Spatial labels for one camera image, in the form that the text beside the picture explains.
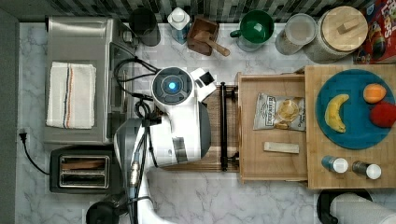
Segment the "small wooden box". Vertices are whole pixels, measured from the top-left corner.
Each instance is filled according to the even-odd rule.
[[[187,47],[189,49],[210,56],[212,54],[212,48],[206,43],[194,39],[200,31],[208,31],[212,34],[210,39],[216,42],[219,33],[219,25],[216,22],[201,17],[195,17],[195,21],[187,34]]]
[[[237,75],[237,127],[240,176],[245,180],[305,181],[305,132],[280,129],[253,131],[257,97],[260,92],[272,95],[305,96],[304,75]],[[265,142],[298,144],[299,154],[264,151]]]

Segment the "blue light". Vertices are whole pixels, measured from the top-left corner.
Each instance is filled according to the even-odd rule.
[[[175,87],[176,87],[176,83],[175,82],[171,82],[171,83],[169,83],[168,87],[169,87],[169,89],[174,90]]]

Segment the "jar lid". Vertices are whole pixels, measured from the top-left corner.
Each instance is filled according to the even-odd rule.
[[[180,7],[175,8],[175,10],[172,12],[172,19],[175,22],[181,22],[184,20],[184,11]]]
[[[337,158],[332,164],[332,168],[334,169],[334,171],[339,174],[345,173],[347,171],[347,167],[348,164],[346,159],[344,158]]]
[[[366,39],[367,21],[357,9],[337,7],[323,17],[321,35],[330,47],[341,51],[352,51]]]
[[[371,164],[367,167],[366,174],[370,179],[378,179],[381,176],[381,167]]]
[[[312,17],[298,13],[289,18],[285,33],[291,43],[306,45],[317,36],[317,23]]]
[[[180,7],[175,8],[168,16],[169,24],[177,30],[182,30],[190,22],[190,16]]]

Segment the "marble countertop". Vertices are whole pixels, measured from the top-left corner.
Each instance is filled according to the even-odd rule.
[[[224,81],[226,84],[233,84],[238,72],[249,75],[279,75],[292,73],[309,64],[316,64],[305,56],[302,49],[290,56],[283,55],[276,50],[276,36],[284,26],[284,23],[276,23],[274,34],[260,49],[245,52],[237,46],[236,38],[230,37],[230,32],[238,29],[238,24],[220,24],[217,42],[231,52],[228,57],[224,57],[215,50],[210,56],[205,56],[189,49],[187,43],[179,44],[171,35],[170,25],[163,23],[159,25],[161,42],[155,47],[139,45],[136,55],[159,68],[177,66],[191,72],[202,67],[208,70],[218,83]],[[335,64],[351,63],[352,57],[346,56]],[[140,69],[137,73],[144,74],[147,71]],[[138,89],[149,87],[148,82],[143,85]]]
[[[281,74],[293,72],[310,62],[302,51],[283,56],[276,51],[275,37],[284,24],[259,50],[247,53],[236,46],[228,33],[237,24],[222,24],[219,43],[231,51],[224,58],[217,52],[209,57],[191,51],[171,37],[168,24],[160,24],[162,40],[156,47],[140,45],[136,54],[157,67],[179,66],[187,71],[208,69],[216,81],[232,83],[237,72],[244,74]],[[50,151],[43,144],[45,123],[45,71],[47,32],[44,23],[21,23],[18,127],[27,127],[27,147],[35,162],[48,171]],[[338,63],[351,63],[350,57]],[[138,67],[137,72],[145,73]],[[146,90],[149,78],[136,83]],[[148,174],[152,199],[159,216],[183,224],[222,223],[304,223],[317,224],[317,191],[295,182],[254,181],[242,185],[238,174],[166,172]],[[50,192],[49,178],[29,163],[18,143],[16,223],[82,224],[91,204],[105,195],[72,195]],[[396,209],[396,190],[371,190],[374,200]],[[127,217],[121,223],[128,223]]]

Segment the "toaster oven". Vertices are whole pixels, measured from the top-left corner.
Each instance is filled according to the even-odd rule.
[[[137,38],[120,20],[95,17],[49,17],[46,75],[46,111],[49,106],[50,69],[53,62],[92,64],[96,68],[94,124],[91,129],[44,128],[44,142],[67,145],[107,145],[115,131],[132,116],[132,98],[113,77],[118,62],[134,57]],[[134,75],[134,65],[121,71]],[[123,88],[133,91],[131,82]]]

